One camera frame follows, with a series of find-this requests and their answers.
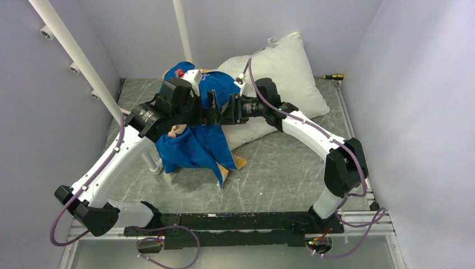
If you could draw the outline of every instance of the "pillow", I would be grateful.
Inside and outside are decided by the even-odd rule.
[[[281,39],[269,40],[260,51],[253,55],[233,57],[220,65],[217,70],[237,77],[244,70],[249,57],[253,59],[254,79],[271,78],[283,102],[295,105],[308,118],[322,116],[330,111],[327,102],[315,86],[300,33],[295,32]],[[255,97],[248,73],[245,80],[244,95]],[[250,118],[245,125],[222,126],[222,129],[230,150],[276,131],[264,118]]]

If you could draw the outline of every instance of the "gray wall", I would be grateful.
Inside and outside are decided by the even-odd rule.
[[[474,268],[475,3],[385,0],[343,84],[408,268]]]
[[[81,6],[52,4],[116,93],[118,75]],[[39,34],[44,23],[28,1],[2,1],[0,26],[0,267],[58,268],[63,248],[49,242],[60,209],[53,192],[100,156],[111,116],[84,77],[68,70],[57,40]],[[59,240],[71,219],[63,218]]]
[[[121,77],[161,77],[184,60],[172,1],[80,1]],[[344,72],[382,0],[183,0],[193,60],[216,68],[301,31],[316,75]]]

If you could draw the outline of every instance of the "blue cloth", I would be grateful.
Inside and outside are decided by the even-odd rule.
[[[165,74],[164,80],[175,77],[175,71],[178,69],[186,72],[195,68],[189,62],[180,62]],[[209,108],[207,92],[210,90],[215,90],[216,103],[220,108],[227,104],[231,94],[239,93],[234,79],[218,71],[204,73],[199,83],[204,108]],[[218,164],[228,169],[237,169],[221,126],[187,126],[176,138],[164,134],[155,146],[163,160],[166,173],[171,173],[178,167],[210,168],[222,188],[223,177]]]

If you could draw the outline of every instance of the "circular hole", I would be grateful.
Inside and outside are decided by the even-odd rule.
[[[46,39],[51,39],[51,36],[46,33],[45,31],[41,31],[41,34],[46,38]]]

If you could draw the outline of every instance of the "purple cable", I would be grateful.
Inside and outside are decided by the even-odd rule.
[[[276,112],[278,113],[281,113],[285,116],[288,116],[288,117],[291,117],[295,120],[298,120],[298,121],[301,121],[303,123],[306,123],[312,127],[314,127],[315,129],[317,129],[318,131],[320,131],[323,135],[326,136],[326,138],[330,138],[330,135],[322,128],[320,128],[318,125],[316,125],[314,122],[312,121],[304,121],[302,118],[299,118],[297,116],[294,116],[294,115],[291,115],[287,112],[284,112],[284,111],[281,111],[279,110],[278,108],[276,108],[275,106],[271,105],[265,98],[264,96],[262,96],[262,94],[260,93],[259,89],[257,88],[257,85],[255,84],[255,80],[254,80],[254,77],[252,75],[252,65],[251,65],[251,62],[252,62],[252,58],[249,58],[247,64],[246,64],[246,67],[244,69],[244,72],[246,72],[247,69],[249,69],[249,77],[250,77],[250,80],[251,80],[251,83],[252,85],[254,86],[254,90],[256,92],[256,94],[260,97],[260,99],[268,106],[270,107],[271,109],[275,110]],[[337,207],[337,210],[340,209],[344,203],[348,200],[348,197],[351,197],[351,196],[355,196],[355,197],[365,197],[366,194],[367,194],[367,185],[366,185],[366,180],[365,180],[365,176],[363,174],[363,170],[361,169],[361,165],[360,165],[360,162],[358,161],[356,155],[347,147],[345,146],[343,143],[340,143],[339,141],[337,140],[332,140],[333,143],[337,144],[339,147],[341,147],[343,150],[345,150],[349,156],[351,157],[351,159],[353,160],[353,162],[356,164],[356,169],[358,170],[358,174],[360,175],[360,180],[361,180],[361,185],[363,187],[363,193],[359,194],[359,193],[349,193],[347,196],[345,196],[342,200],[342,202],[338,205]],[[379,212],[383,212],[381,214],[381,216],[379,216],[378,218],[377,215]],[[341,219],[341,217],[336,213],[337,215],[337,218],[344,224],[350,226],[350,227],[354,227],[354,228],[360,228],[360,227],[364,227],[364,226],[368,226],[368,229],[366,230],[365,234],[363,235],[363,237],[360,239],[360,241],[358,242],[358,244],[356,244],[356,246],[351,250],[349,251],[348,253],[345,253],[345,254],[341,254],[341,255],[334,255],[334,256],[323,256],[324,258],[329,258],[329,259],[332,259],[332,258],[344,258],[344,257],[347,257],[351,254],[353,254],[353,252],[355,252],[360,246],[361,244],[364,242],[364,240],[366,239],[368,233],[370,232],[370,229],[372,227],[373,224],[375,224],[376,222],[378,222],[379,220],[381,220],[384,216],[384,214],[386,214],[386,209],[384,207],[381,207],[379,208],[379,210],[376,212],[376,214],[374,215],[374,217],[372,218],[372,220],[368,223],[365,223],[365,224],[357,224],[357,225],[354,225],[354,224],[349,224],[345,221],[343,221]]]
[[[140,241],[137,242],[137,245],[136,245],[136,250],[137,250],[137,254],[138,256],[137,257],[142,257],[144,259],[146,259],[147,261],[155,264],[155,265],[158,265],[162,268],[165,268],[165,269],[187,269],[187,268],[190,268],[194,265],[194,263],[196,263],[196,260],[198,259],[198,256],[199,256],[199,249],[200,249],[200,245],[199,245],[199,239],[198,239],[198,236],[189,228],[186,228],[185,226],[180,226],[180,225],[174,225],[174,226],[166,226],[166,227],[161,227],[161,228],[157,228],[157,229],[144,229],[144,228],[140,228],[140,227],[137,227],[137,226],[133,226],[135,229],[137,230],[140,230],[140,231],[149,231],[149,232],[153,232],[153,231],[161,231],[161,230],[166,230],[166,229],[173,229],[173,228],[178,228],[178,229],[183,229],[183,230],[186,230],[188,232],[190,232],[192,234],[192,236],[195,238],[196,240],[196,245],[197,245],[197,249],[196,249],[196,256],[194,257],[194,259],[192,260],[192,262],[190,264],[188,264],[187,266],[184,266],[184,267],[180,267],[180,268],[173,268],[173,267],[168,267],[166,265],[163,265],[157,261],[155,261],[154,259],[150,259],[148,258],[147,256],[145,256],[144,254],[140,253],[140,250],[138,249],[138,246],[140,245],[140,243],[144,242],[144,241],[151,241],[151,240],[154,240],[154,241],[160,241],[160,239],[158,238],[155,238],[155,237],[146,237]]]
[[[125,132],[125,128],[124,128],[124,114],[121,114],[120,115],[120,128],[119,128],[119,138],[117,140],[117,143],[115,144],[115,147],[118,147],[120,148],[120,144],[122,143],[122,139],[124,138],[124,132]],[[91,182],[97,177],[97,175],[99,175],[103,170],[104,168],[110,163],[110,161],[112,160],[112,158],[114,157],[114,155],[116,154],[117,152],[115,150],[113,150],[109,156],[107,156],[107,158],[104,160],[104,162],[99,166],[99,168],[91,175],[91,177],[84,183],[84,186],[88,187],[89,184],[91,184]],[[63,216],[64,212],[66,212],[66,210],[68,210],[68,207],[72,204],[72,202],[74,200],[76,200],[77,197],[79,197],[82,193],[84,192],[83,189],[79,189],[70,199],[68,202],[66,202],[66,204],[63,206],[63,208],[60,210],[60,212],[58,213],[58,216],[56,216],[56,218],[54,219],[53,221],[53,225],[51,226],[51,229],[49,231],[49,240],[51,241],[51,243],[57,247],[64,247],[64,246],[67,246],[67,245],[70,245],[76,241],[78,241],[79,239],[81,239],[83,236],[85,236],[87,233],[89,233],[89,230],[86,230],[84,233],[80,234],[78,237],[72,239],[71,241],[66,241],[64,243],[62,242],[58,242],[56,241],[56,238],[54,237],[54,232],[56,231],[56,227],[58,226],[58,222],[59,222],[59,219],[61,219],[61,216]]]

